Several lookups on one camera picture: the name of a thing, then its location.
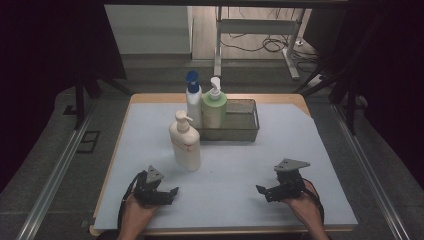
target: blue pump head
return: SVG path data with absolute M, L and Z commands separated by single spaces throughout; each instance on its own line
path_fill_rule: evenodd
M 189 93 L 197 93 L 199 91 L 199 74 L 196 71 L 190 71 L 187 73 L 186 82 L 187 90 Z

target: bottle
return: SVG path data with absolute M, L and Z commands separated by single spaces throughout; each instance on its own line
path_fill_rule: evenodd
M 227 95 L 221 92 L 221 80 L 211 78 L 212 89 L 203 94 L 202 118 L 203 128 L 221 128 L 227 113 Z
M 184 168 L 196 171 L 200 168 L 200 135 L 199 132 L 190 126 L 187 120 L 187 112 L 177 111 L 175 122 L 169 126 L 172 147 L 174 149 L 175 160 Z
M 193 119 L 190 125 L 200 129 L 202 128 L 202 87 L 199 85 L 198 76 L 196 71 L 187 73 L 186 101 L 187 116 Z

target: lotion bottle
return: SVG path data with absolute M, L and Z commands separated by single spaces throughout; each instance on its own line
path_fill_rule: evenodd
M 196 71 L 190 71 L 186 76 L 187 115 L 193 119 L 190 125 L 196 129 L 202 128 L 202 88 L 198 77 Z
M 203 95 L 203 128 L 221 128 L 227 113 L 227 96 L 221 92 L 221 80 L 211 78 L 212 89 Z
M 175 160 L 184 168 L 196 171 L 200 168 L 200 135 L 199 132 L 190 126 L 187 120 L 187 112 L 177 111 L 175 122 L 169 126 L 172 147 L 174 149 Z

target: bottle label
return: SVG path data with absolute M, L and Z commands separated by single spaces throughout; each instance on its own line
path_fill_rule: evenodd
M 174 146 L 177 146 L 178 148 L 180 148 L 181 150 L 183 150 L 185 152 L 193 151 L 193 145 L 184 144 L 182 142 L 175 140 L 174 138 L 171 138 L 171 142 L 172 142 L 172 144 L 174 144 Z

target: hand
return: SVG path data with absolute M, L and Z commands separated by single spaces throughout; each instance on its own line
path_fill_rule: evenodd
M 317 196 L 312 184 L 306 180 L 304 182 L 306 188 Z M 325 233 L 318 207 L 307 193 L 302 193 L 299 198 L 288 198 L 281 201 L 290 206 L 294 215 L 305 225 L 314 240 L 329 239 Z
M 121 232 L 118 240 L 134 240 L 144 230 L 159 206 L 145 208 L 141 206 L 133 194 L 125 202 L 122 216 Z

